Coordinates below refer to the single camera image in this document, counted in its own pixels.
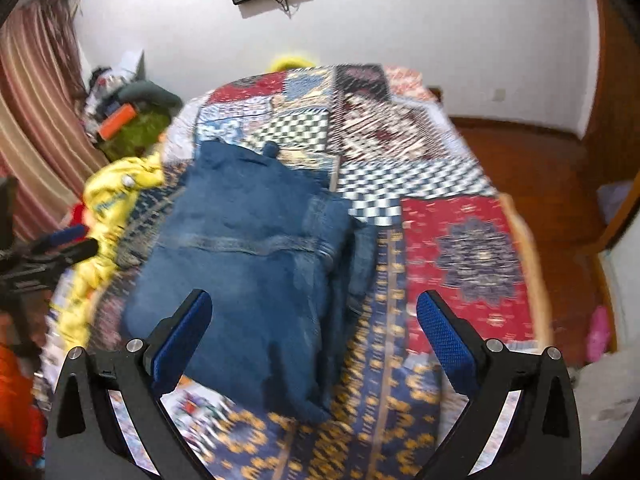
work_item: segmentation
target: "red cloth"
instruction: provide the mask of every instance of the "red cloth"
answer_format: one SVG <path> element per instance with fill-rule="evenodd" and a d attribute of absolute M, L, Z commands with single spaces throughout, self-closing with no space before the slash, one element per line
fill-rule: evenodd
<path fill-rule="evenodd" d="M 85 210 L 86 206 L 82 202 L 78 202 L 75 206 L 73 206 L 73 208 L 71 209 L 71 221 L 69 222 L 69 227 L 72 227 L 74 225 L 84 225 L 82 216 L 84 215 Z M 84 240 L 88 232 L 89 228 L 87 226 L 84 226 L 84 236 L 76 238 L 74 241 L 79 242 L 80 240 Z"/>
<path fill-rule="evenodd" d="M 14 353 L 0 346 L 0 428 L 21 453 L 27 452 L 32 433 L 32 385 L 33 378 L 23 376 Z"/>
<path fill-rule="evenodd" d="M 33 463 L 43 455 L 42 440 L 46 433 L 46 424 L 44 415 L 33 404 L 30 406 L 28 420 L 30 432 L 28 434 L 26 453 L 28 462 Z"/>
<path fill-rule="evenodd" d="M 458 196 L 401 200 L 406 244 L 408 349 L 430 352 L 415 318 L 425 290 L 437 290 L 484 339 L 534 338 L 527 287 L 497 199 Z"/>
<path fill-rule="evenodd" d="M 239 79 L 218 88 L 207 104 L 228 103 L 250 97 L 267 96 L 284 92 L 284 79 L 287 72 L 274 72 L 272 74 L 257 75 Z"/>

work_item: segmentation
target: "wooden baseboard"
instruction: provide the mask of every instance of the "wooden baseboard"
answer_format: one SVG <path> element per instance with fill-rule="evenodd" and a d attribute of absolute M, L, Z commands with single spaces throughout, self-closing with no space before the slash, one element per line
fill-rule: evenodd
<path fill-rule="evenodd" d="M 560 136 L 580 144 L 580 139 L 571 130 L 548 128 L 547 126 L 539 126 L 538 124 L 468 116 L 452 116 L 451 121 L 457 128 L 518 128 L 519 130 L 525 130 L 533 134 Z"/>

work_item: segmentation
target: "wall outlet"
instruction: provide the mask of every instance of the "wall outlet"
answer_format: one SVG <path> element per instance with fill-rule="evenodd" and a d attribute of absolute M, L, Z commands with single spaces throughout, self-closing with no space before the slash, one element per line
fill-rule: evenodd
<path fill-rule="evenodd" d="M 494 98 L 492 101 L 501 103 L 507 98 L 507 91 L 504 88 L 496 88 L 494 91 Z"/>

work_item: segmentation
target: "white wall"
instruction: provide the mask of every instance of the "white wall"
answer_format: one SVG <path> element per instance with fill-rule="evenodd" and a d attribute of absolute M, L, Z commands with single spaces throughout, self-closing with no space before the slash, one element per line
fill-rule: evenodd
<path fill-rule="evenodd" d="M 600 254 L 616 323 L 618 347 L 640 339 L 640 215 L 609 251 Z"/>
<path fill-rule="evenodd" d="M 589 119 L 593 101 L 596 97 L 596 86 L 598 85 L 598 66 L 600 64 L 600 15 L 598 10 L 598 0 L 586 0 L 589 13 L 589 57 L 587 62 L 586 84 L 584 89 L 584 100 L 582 111 L 578 119 L 577 133 L 580 138 L 587 133 Z"/>
<path fill-rule="evenodd" d="M 299 53 L 421 70 L 453 115 L 584 129 L 588 0 L 292 1 L 289 18 L 271 0 L 82 0 L 76 27 L 92 66 L 143 48 L 148 78 L 185 99 Z M 505 101 L 492 101 L 495 89 Z"/>

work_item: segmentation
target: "pile of clothes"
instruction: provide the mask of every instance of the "pile of clothes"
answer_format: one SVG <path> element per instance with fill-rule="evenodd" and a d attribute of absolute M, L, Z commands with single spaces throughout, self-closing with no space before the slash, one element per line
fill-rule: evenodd
<path fill-rule="evenodd" d="M 263 153 L 202 143 L 123 329 L 146 337 L 202 288 L 214 315 L 186 374 L 249 409 L 320 423 L 369 290 L 377 231 L 327 190 L 326 172 L 284 166 L 273 142 Z"/>
<path fill-rule="evenodd" d="M 86 236 L 98 241 L 98 253 L 74 267 L 69 294 L 59 302 L 63 305 L 52 303 L 60 311 L 57 330 L 67 351 L 88 342 L 94 295 L 100 294 L 117 269 L 120 237 L 140 190 L 160 186 L 163 180 L 160 153 L 148 158 L 122 158 L 87 180 L 81 222 L 87 229 Z"/>
<path fill-rule="evenodd" d="M 158 142 L 182 101 L 140 75 L 142 53 L 127 53 L 114 68 L 98 67 L 82 114 L 89 140 L 112 162 L 142 156 Z"/>

